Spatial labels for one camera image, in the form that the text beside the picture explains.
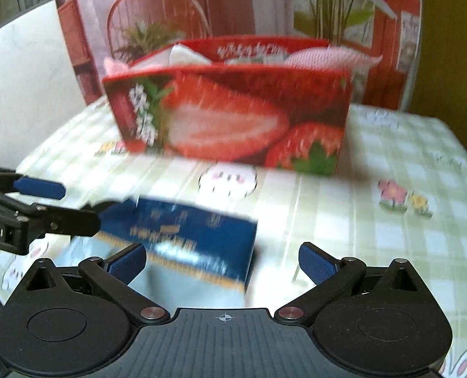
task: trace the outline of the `metal screw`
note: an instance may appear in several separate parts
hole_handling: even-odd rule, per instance
[[[303,310],[298,307],[284,307],[279,310],[279,315],[284,319],[298,319],[303,317]]]
[[[141,317],[146,319],[159,319],[166,315],[166,311],[160,307],[146,307],[141,310]]]

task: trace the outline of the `ribbed gray surface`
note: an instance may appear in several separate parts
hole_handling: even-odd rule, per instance
[[[231,319],[221,318],[228,314]],[[22,378],[12,373],[9,378]],[[352,378],[317,351],[303,328],[263,309],[181,310],[167,325],[144,327],[132,346],[86,378]]]

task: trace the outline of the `crosshair mark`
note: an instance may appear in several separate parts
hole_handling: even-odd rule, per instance
[[[230,321],[231,319],[235,318],[235,317],[232,317],[230,314],[222,314],[220,315],[219,317],[216,317],[216,318],[219,318],[221,321],[223,321],[224,323],[226,323],[227,321]]]

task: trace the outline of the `red box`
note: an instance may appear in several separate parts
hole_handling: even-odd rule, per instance
[[[103,80],[129,152],[334,172],[353,89],[347,71],[225,64],[327,47],[326,41],[240,36],[181,44],[213,63]]]

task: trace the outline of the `checkered tablecloth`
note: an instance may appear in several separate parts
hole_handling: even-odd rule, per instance
[[[370,266],[405,257],[428,284],[454,333],[445,377],[467,376],[467,152],[437,119],[351,106],[337,172],[331,178],[256,169],[256,189],[239,200],[199,191],[213,163],[151,155],[95,156],[119,132],[101,99],[69,121],[20,165],[29,175],[64,183],[58,204],[80,207],[106,198],[172,198],[258,220],[261,252],[246,305],[275,310],[310,289],[297,252],[311,241],[335,257],[356,256]],[[380,181],[408,190],[404,209],[380,204]],[[428,199],[432,216],[418,215],[409,196]],[[35,199],[22,197],[26,202]],[[53,258],[68,244],[47,236]],[[15,256],[0,251],[3,274]]]

